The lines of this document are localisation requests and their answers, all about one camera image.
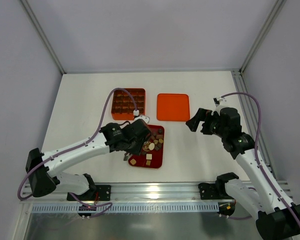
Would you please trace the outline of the red tray with gold rim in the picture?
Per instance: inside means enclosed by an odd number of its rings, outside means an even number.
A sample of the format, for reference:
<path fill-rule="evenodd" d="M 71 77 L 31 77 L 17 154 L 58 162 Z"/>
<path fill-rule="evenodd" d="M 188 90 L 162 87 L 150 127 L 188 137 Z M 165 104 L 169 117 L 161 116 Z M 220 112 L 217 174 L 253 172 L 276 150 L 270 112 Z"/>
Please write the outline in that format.
<path fill-rule="evenodd" d="M 151 136 L 153 132 L 156 132 L 157 135 L 163 135 L 162 139 L 152 140 L 151 137 L 143 144 L 141 148 L 140 155 L 131 155 L 128 164 L 132 167 L 139 167 L 139 168 L 148 168 L 148 169 L 159 169 L 163 164 L 163 155 L 164 155 L 164 137 L 165 137 L 165 129 L 163 126 L 160 125 L 149 125 L 151 130 Z M 155 148 L 153 150 L 149 150 L 149 144 L 154 143 Z M 146 154 L 152 154 L 152 160 L 146 159 Z M 136 164 L 132 165 L 130 161 L 132 159 L 136 160 Z"/>

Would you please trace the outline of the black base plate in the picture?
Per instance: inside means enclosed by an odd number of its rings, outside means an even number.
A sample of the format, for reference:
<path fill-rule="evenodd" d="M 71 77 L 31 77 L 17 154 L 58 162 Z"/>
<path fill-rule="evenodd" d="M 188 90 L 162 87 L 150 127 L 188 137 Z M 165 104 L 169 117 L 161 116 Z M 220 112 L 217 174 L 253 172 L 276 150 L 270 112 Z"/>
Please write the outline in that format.
<path fill-rule="evenodd" d="M 110 201 L 111 185 L 97 184 L 95 188 L 76 196 L 80 201 Z"/>
<path fill-rule="evenodd" d="M 201 200 L 234 200 L 226 193 L 224 183 L 202 182 L 198 185 Z"/>

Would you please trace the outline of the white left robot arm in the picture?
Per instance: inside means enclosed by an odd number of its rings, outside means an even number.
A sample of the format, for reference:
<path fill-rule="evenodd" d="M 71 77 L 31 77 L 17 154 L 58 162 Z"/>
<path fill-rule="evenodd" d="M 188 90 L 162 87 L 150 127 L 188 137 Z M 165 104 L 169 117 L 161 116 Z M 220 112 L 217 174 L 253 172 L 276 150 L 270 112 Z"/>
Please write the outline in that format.
<path fill-rule="evenodd" d="M 93 157 L 112 152 L 140 155 L 142 147 L 151 137 L 145 115 L 136 117 L 127 124 L 108 123 L 96 134 L 81 142 L 48 152 L 32 149 L 25 166 L 26 180 L 31 196 L 41 198 L 54 191 L 67 193 L 67 200 L 92 201 L 97 194 L 97 186 L 92 177 L 66 173 L 65 170 Z"/>

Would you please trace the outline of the white square chocolate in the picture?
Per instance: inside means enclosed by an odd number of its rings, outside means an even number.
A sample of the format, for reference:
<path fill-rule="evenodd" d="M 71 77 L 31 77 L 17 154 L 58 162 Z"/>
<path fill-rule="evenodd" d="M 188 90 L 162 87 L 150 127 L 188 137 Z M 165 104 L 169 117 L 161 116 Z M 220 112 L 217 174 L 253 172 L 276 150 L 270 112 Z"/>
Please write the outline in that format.
<path fill-rule="evenodd" d="M 147 160 L 152 160 L 152 154 L 146 154 L 146 159 Z"/>

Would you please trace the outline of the orange tin lid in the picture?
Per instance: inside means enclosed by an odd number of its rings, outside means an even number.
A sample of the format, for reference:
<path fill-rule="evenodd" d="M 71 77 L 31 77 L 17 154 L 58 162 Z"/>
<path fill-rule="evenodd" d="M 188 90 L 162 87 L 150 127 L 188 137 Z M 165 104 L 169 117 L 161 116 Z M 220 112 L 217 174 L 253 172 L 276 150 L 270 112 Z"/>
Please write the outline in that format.
<path fill-rule="evenodd" d="M 188 121 L 190 119 L 189 96 L 181 93 L 158 94 L 156 118 L 166 122 Z"/>

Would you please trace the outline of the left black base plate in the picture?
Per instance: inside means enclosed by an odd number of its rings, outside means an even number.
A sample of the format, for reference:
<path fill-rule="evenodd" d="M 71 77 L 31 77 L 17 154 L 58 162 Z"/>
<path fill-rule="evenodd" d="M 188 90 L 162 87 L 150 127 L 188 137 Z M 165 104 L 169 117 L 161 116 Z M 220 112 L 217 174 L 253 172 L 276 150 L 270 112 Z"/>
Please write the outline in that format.
<path fill-rule="evenodd" d="M 97 184 L 95 188 L 76 196 L 80 201 L 110 201 L 111 185 Z"/>

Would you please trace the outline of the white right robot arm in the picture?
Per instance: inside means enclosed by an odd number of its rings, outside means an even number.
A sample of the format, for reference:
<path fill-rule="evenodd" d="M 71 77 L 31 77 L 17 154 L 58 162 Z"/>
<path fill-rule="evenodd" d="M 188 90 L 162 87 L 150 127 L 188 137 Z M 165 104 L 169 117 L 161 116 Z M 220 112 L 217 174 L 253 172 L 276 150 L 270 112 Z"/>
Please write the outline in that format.
<path fill-rule="evenodd" d="M 284 192 L 262 160 L 253 138 L 243 132 L 237 109 L 199 108 L 186 125 L 192 132 L 202 125 L 203 135 L 220 137 L 223 148 L 249 177 L 255 191 L 233 172 L 219 175 L 215 189 L 220 197 L 231 197 L 241 204 L 255 220 L 264 240 L 284 240 L 300 234 L 300 204 Z"/>

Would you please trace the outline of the aluminium front rail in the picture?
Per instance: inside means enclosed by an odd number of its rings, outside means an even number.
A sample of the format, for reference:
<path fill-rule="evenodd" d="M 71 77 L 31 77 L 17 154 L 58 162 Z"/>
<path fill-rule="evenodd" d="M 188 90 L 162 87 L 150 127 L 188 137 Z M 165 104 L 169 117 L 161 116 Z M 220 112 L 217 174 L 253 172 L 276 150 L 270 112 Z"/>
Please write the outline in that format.
<path fill-rule="evenodd" d="M 201 200 L 201 182 L 110 182 L 97 185 L 110 185 L 110 202 L 198 202 Z M 293 199 L 286 181 L 279 181 L 284 192 Z M 65 202 L 68 193 L 55 190 L 43 197 L 30 197 L 26 201 Z"/>

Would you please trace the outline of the white round chocolate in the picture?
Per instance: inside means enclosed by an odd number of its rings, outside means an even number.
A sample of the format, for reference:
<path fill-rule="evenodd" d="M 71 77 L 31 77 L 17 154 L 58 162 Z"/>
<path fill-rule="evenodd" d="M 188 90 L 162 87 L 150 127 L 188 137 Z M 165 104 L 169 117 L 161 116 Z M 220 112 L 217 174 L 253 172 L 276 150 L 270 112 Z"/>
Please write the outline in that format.
<path fill-rule="evenodd" d="M 155 144 L 152 142 L 149 144 L 148 149 L 152 151 L 155 148 Z"/>

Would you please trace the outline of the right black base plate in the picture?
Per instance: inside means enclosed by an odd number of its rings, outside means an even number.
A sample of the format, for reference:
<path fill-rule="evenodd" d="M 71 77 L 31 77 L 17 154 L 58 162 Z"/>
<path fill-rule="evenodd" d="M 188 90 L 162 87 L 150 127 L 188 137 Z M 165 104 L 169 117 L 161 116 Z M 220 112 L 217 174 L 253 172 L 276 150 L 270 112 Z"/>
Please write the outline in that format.
<path fill-rule="evenodd" d="M 202 182 L 198 185 L 201 200 L 234 200 L 226 193 L 224 183 Z"/>

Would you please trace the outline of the orange chocolate tin box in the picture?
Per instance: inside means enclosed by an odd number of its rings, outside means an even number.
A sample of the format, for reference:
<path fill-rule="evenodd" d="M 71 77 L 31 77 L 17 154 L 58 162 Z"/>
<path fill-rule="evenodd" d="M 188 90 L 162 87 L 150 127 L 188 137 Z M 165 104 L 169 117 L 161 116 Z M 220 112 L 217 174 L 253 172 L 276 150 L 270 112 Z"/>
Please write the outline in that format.
<path fill-rule="evenodd" d="M 146 91 L 144 88 L 126 88 L 132 95 L 139 114 L 146 114 Z M 132 121 L 134 119 L 135 106 L 130 96 L 122 91 L 116 90 L 113 94 L 111 115 L 115 121 Z"/>

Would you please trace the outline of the tan Sweet square chocolate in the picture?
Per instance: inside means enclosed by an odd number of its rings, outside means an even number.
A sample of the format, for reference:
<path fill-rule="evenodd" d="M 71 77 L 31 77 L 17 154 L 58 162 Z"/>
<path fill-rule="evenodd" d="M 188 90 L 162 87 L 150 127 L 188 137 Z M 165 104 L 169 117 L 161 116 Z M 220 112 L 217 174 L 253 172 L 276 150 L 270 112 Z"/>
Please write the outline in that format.
<path fill-rule="evenodd" d="M 136 160 L 135 159 L 132 159 L 131 161 L 130 161 L 130 164 L 131 165 L 135 165 L 137 162 L 136 162 Z"/>

